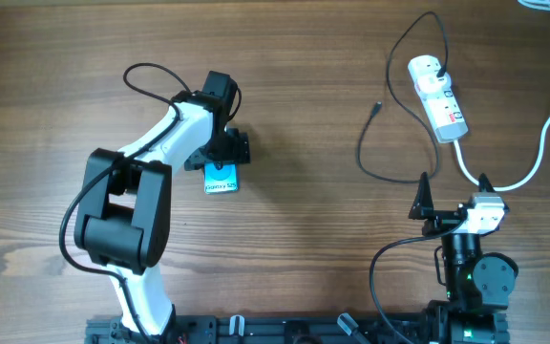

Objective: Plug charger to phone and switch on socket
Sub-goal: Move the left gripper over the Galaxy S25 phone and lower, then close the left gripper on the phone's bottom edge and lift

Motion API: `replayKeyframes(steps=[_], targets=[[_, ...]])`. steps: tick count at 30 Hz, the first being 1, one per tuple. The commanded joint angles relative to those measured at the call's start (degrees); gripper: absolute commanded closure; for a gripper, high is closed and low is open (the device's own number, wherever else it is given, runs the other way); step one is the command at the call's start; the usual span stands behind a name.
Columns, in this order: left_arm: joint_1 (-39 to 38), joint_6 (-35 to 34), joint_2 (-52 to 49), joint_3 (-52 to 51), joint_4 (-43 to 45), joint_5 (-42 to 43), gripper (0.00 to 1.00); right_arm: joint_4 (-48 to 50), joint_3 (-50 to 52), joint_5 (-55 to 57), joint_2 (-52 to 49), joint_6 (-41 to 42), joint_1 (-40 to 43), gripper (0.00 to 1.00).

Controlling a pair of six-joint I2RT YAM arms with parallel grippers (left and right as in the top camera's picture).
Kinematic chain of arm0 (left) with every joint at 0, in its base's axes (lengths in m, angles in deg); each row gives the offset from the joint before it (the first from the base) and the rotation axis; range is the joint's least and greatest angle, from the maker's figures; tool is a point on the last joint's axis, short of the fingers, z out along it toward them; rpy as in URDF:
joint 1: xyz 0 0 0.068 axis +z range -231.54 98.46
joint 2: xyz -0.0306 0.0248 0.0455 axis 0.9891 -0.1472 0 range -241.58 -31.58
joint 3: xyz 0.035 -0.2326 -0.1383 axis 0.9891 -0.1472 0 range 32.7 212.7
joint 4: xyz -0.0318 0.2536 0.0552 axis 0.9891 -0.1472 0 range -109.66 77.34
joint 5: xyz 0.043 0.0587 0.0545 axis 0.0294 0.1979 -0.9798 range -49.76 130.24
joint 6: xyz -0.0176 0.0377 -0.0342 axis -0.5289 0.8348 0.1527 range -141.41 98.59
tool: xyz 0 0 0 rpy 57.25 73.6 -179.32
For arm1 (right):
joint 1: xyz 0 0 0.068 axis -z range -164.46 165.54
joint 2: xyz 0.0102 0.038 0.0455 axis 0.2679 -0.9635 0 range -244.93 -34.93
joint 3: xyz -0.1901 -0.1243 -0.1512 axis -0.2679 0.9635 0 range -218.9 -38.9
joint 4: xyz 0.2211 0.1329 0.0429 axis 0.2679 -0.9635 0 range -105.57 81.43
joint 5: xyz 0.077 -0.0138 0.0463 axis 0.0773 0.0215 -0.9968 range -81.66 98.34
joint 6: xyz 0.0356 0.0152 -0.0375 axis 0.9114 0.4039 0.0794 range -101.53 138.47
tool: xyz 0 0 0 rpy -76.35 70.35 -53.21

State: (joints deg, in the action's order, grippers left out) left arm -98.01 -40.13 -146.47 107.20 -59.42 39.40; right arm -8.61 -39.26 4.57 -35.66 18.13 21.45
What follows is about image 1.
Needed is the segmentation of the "turquoise screen Galaxy smartphone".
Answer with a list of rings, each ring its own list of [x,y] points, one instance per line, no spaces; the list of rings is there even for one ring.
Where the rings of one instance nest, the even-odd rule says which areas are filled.
[[[223,165],[218,168],[215,163],[204,166],[204,192],[206,194],[220,194],[236,192],[238,190],[237,166]]]

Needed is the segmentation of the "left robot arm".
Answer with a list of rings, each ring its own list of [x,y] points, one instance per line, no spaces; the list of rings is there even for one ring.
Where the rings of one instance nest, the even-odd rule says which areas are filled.
[[[208,194],[234,192],[237,166],[250,161],[245,133],[229,127],[242,92],[230,75],[210,72],[201,89],[165,99],[166,115],[144,136],[116,151],[96,149],[83,186],[59,229],[66,229],[92,263],[87,272],[108,276],[122,314],[87,323],[88,343],[187,343],[214,338],[210,317],[178,317],[159,268],[171,228],[172,179],[179,169],[200,170]]]

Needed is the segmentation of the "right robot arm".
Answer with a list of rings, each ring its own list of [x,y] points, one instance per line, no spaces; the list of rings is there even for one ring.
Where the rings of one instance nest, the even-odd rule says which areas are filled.
[[[423,173],[409,213],[422,220],[422,237],[439,239],[443,270],[437,279],[445,301],[431,301],[422,312],[421,343],[503,344],[511,340],[505,311],[515,288],[518,265],[497,252],[485,253],[481,239],[499,230],[508,205],[485,175],[478,191],[456,210],[434,208],[429,178]]]

